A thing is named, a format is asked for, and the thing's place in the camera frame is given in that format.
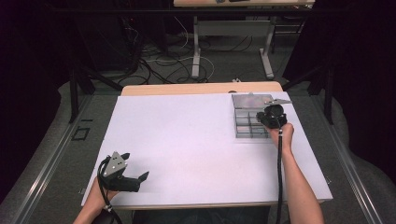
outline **forearm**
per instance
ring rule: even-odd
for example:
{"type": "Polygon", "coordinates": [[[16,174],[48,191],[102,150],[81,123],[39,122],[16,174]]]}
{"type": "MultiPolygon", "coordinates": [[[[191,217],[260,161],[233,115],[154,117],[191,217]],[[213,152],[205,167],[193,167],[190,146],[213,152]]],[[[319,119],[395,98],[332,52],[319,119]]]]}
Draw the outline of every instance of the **forearm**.
{"type": "Polygon", "coordinates": [[[306,181],[290,149],[284,150],[282,160],[285,168],[291,223],[324,223],[314,191],[306,181]]]}
{"type": "Polygon", "coordinates": [[[91,207],[91,206],[84,206],[82,207],[81,211],[79,212],[76,220],[74,221],[74,224],[88,224],[92,223],[93,220],[99,216],[101,213],[102,208],[99,208],[97,206],[91,207]]]}

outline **black curtain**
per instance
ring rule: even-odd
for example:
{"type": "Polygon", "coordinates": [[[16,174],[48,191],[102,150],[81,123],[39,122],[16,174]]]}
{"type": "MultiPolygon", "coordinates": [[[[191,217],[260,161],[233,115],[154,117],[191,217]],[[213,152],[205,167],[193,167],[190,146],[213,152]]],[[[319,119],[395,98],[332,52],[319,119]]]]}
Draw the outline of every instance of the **black curtain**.
{"type": "Polygon", "coordinates": [[[51,125],[68,70],[35,1],[0,5],[2,202],[51,125]]]}
{"type": "MultiPolygon", "coordinates": [[[[315,8],[353,6],[344,17],[310,18],[290,57],[284,77],[296,80],[331,58],[333,96],[349,128],[349,148],[396,183],[396,150],[392,137],[396,112],[394,50],[396,16],[390,1],[317,0],[315,8]],[[338,35],[340,45],[334,45],[338,35]]],[[[322,73],[310,79],[324,82],[322,73]]]]}

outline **white tabletop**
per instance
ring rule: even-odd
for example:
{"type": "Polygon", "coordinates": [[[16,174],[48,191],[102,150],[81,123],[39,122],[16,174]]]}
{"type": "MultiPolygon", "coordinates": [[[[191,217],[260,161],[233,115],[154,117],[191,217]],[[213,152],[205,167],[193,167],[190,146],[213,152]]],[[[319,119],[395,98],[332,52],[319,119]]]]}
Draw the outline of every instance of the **white tabletop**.
{"type": "MultiPolygon", "coordinates": [[[[289,99],[286,92],[262,93],[289,99]]],[[[301,170],[318,200],[332,199],[293,106],[284,109],[295,128],[292,147],[301,170]]],[[[277,149],[269,139],[235,138],[230,93],[120,96],[82,204],[97,166],[113,151],[131,153],[125,176],[149,171],[139,192],[121,192],[112,200],[118,208],[277,202],[277,149]]]]}
{"type": "Polygon", "coordinates": [[[230,2],[225,0],[217,3],[216,0],[175,0],[175,7],[266,7],[266,6],[297,6],[313,5],[315,0],[249,0],[230,2]]]}

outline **table leg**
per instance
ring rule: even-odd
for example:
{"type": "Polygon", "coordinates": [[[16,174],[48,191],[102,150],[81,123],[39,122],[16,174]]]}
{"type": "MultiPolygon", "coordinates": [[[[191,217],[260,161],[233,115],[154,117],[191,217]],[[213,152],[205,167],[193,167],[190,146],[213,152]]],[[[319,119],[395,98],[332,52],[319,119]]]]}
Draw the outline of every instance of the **table leg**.
{"type": "Polygon", "coordinates": [[[192,71],[191,71],[192,78],[198,78],[199,76],[199,62],[201,57],[201,50],[199,48],[198,38],[199,38],[198,19],[195,16],[194,17],[194,58],[192,60],[192,71]]]}
{"type": "Polygon", "coordinates": [[[270,21],[270,26],[268,27],[265,47],[264,49],[260,49],[260,55],[262,56],[262,65],[264,66],[265,76],[270,80],[274,79],[274,73],[270,64],[270,60],[268,59],[268,51],[271,48],[271,40],[274,35],[275,24],[276,17],[272,17],[270,21]]]}

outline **gray trim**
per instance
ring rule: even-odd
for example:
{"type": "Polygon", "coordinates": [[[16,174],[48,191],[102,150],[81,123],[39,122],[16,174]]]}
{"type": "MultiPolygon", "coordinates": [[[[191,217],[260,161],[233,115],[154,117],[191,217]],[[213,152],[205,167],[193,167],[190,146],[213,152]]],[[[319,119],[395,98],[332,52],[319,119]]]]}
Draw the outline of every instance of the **gray trim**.
{"type": "Polygon", "coordinates": [[[40,174],[37,176],[35,183],[30,188],[29,193],[27,194],[26,198],[24,199],[21,207],[18,209],[18,212],[15,214],[15,217],[13,218],[11,223],[18,223],[18,224],[28,223],[29,218],[32,215],[33,211],[35,210],[38,201],[40,200],[42,194],[44,193],[44,190],[46,189],[48,183],[50,182],[50,179],[53,173],[55,172],[56,167],[59,164],[59,161],[62,159],[62,155],[64,154],[64,151],[66,150],[70,142],[69,141],[70,136],[73,133],[73,131],[77,128],[79,118],[86,110],[91,100],[92,100],[91,95],[83,97],[78,116],[76,117],[73,123],[67,126],[58,146],[49,156],[49,159],[47,160],[46,164],[41,169],[40,174]]]}
{"type": "Polygon", "coordinates": [[[355,193],[355,196],[361,205],[361,211],[363,214],[366,216],[368,223],[380,223],[382,224],[381,217],[379,214],[376,212],[375,207],[370,199],[370,196],[367,194],[367,190],[364,187],[361,179],[359,178],[359,174],[356,171],[355,164],[353,163],[353,160],[351,159],[348,149],[345,146],[345,144],[342,143],[340,137],[337,134],[337,131],[335,130],[333,125],[330,125],[329,122],[327,121],[326,117],[323,114],[323,105],[322,102],[320,101],[318,96],[312,96],[314,105],[318,110],[318,113],[321,115],[320,118],[322,119],[323,123],[326,124],[326,127],[328,128],[332,140],[335,143],[335,153],[338,157],[338,160],[341,163],[341,166],[344,169],[344,173],[346,174],[346,178],[349,181],[350,186],[352,187],[353,192],[355,193]]]}

